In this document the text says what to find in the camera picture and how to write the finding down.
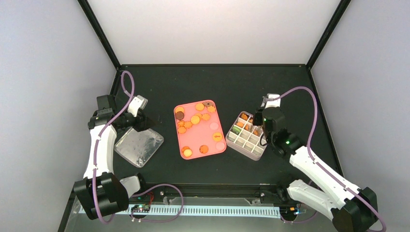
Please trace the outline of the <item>green round cookie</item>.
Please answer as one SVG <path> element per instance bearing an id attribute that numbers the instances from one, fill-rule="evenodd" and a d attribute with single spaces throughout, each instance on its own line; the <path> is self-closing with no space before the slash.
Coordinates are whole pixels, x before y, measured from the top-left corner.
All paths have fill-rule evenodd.
<path id="1" fill-rule="evenodd" d="M 233 126 L 232 129 L 231 129 L 231 131 L 232 131 L 233 133 L 239 135 L 239 134 L 241 133 L 242 129 L 241 129 L 240 127 L 237 127 L 237 126 Z"/>

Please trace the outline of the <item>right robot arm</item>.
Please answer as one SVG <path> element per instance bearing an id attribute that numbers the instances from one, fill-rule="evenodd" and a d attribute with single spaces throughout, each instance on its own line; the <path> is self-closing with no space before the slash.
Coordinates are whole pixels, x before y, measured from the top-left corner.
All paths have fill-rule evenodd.
<path id="1" fill-rule="evenodd" d="M 365 232 L 378 221 L 376 193 L 343 178 L 297 135 L 288 132 L 279 107 L 260 107 L 254 114 L 253 125 L 262 127 L 267 146 L 275 155 L 316 184 L 314 188 L 300 179 L 284 183 L 275 189 L 279 201 L 286 203 L 293 199 L 306 204 L 331 220 L 339 232 Z"/>

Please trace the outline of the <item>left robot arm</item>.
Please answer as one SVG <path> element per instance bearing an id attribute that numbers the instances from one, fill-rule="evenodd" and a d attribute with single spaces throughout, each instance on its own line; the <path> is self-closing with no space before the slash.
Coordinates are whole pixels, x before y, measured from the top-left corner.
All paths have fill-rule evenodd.
<path id="1" fill-rule="evenodd" d="M 97 110 L 88 122 L 91 136 L 89 160 L 82 180 L 73 190 L 89 219 L 107 224 L 105 216 L 113 217 L 129 206 L 129 199 L 141 189 L 142 177 L 134 174 L 118 179 L 114 174 L 113 154 L 117 131 L 122 129 L 149 129 L 152 122 L 143 112 L 148 100 L 132 96 L 118 109 L 115 96 L 97 97 Z"/>

